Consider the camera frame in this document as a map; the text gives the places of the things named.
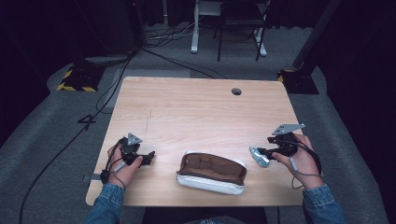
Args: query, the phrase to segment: gray carpet floor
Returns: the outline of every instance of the gray carpet floor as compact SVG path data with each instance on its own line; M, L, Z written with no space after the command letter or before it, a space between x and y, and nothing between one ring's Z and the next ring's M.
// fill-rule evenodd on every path
M252 42L225 45L221 62L217 62L218 40L212 38L213 32L209 28L201 30L197 54L190 53L190 35L149 50L199 65L194 68L215 78L276 80L278 70L291 68L311 30L267 30L264 44L268 56L258 62L254 60ZM0 149L0 223L18 222L21 202L30 184L83 127L77 121L96 113L96 104L103 105L106 95L101 96L120 69L120 65L106 69L98 92L56 91L69 67L66 64L49 78L50 95ZM169 73L186 69L141 50L128 64L127 74L133 76L137 71L152 70L160 76L161 70ZM190 76L210 78L195 70L190 70ZM377 184L326 94L325 77L319 69L312 76L320 94L293 94L290 101L298 120L306 125L304 134L311 138L321 158L326 173L324 181L344 208L348 223L388 223ZM82 179L94 169L110 118L111 115L100 114L89 130L82 132L36 182L24 207L23 223L83 221L90 207L85 204L88 184ZM144 207L124 206L121 223L140 223L144 211ZM269 223L276 223L276 209L267 207L266 212ZM280 216L281 223L304 223L301 206L281 207Z

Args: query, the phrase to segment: denim sleeve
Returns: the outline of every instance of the denim sleeve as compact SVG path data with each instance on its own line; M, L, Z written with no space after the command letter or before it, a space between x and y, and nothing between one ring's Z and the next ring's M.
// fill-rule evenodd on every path
M303 196L306 212L314 223L347 223L343 209L326 184L316 189L305 189Z
M114 184L103 185L84 223L115 224L120 219L124 190Z

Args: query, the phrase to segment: silver metal part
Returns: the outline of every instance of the silver metal part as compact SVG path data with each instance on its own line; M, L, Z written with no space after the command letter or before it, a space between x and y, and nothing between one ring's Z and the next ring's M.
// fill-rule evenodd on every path
M261 166L268 167L271 163L270 160L265 155L260 154L259 150L256 147L249 147L251 156L253 159Z
M143 142L142 139L136 137L132 133L128 133L128 146Z
M302 129L305 127L305 124L281 124L277 129L274 130L273 135L281 135L285 133L292 133L296 130Z
M81 179L82 183L91 183L91 181L100 181L100 175L97 174L84 175Z

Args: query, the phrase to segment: dark background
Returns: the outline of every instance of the dark background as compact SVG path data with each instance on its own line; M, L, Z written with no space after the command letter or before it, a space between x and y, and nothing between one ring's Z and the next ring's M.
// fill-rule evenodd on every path
M0 5L0 146L49 95L49 76L72 63L78 55L91 57L108 53L92 34L73 1L56 2L54 5L49 1L19 0L3 1ZM277 2L276 13L270 18L270 24L274 26L309 27L315 25L320 16L314 14L308 21L297 20L299 15L304 15L295 13L299 11L297 6L285 7L285 1ZM308 8L321 11L328 1L314 6L312 2L306 3L300 4L301 11ZM90 2L80 0L78 5L87 20L95 24L97 19ZM169 6L176 6L171 11L180 11L175 0L170 1ZM191 8L191 2L184 7ZM144 20L162 13L145 11ZM191 17L177 14L173 18L178 19L172 23L178 24ZM151 20L162 22L158 17ZM392 174L396 170L392 144L396 133L395 24L394 2L344 0L304 62L304 66L312 69L318 66L326 77L328 94L380 187L390 223L396 221L391 210L396 205L392 200L392 184L396 182L396 176ZM92 28L101 33L97 26ZM115 34L122 38L130 35L133 29Z

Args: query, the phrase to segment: light wood tabletop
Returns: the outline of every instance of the light wood tabletop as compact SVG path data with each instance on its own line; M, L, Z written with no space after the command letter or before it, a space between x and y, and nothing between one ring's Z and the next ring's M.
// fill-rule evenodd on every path
M233 94L235 88L242 93ZM285 88L277 81L126 77L94 173L105 168L107 150L133 133L143 140L138 154L155 151L155 157L136 172L124 205L301 205L302 190L291 187L288 169L277 161L262 168L249 151L250 146L275 148L267 141L272 131L280 124L297 123ZM179 185L176 171L187 150L243 161L244 192L226 195ZM101 181L91 182L87 204L93 204L102 186Z

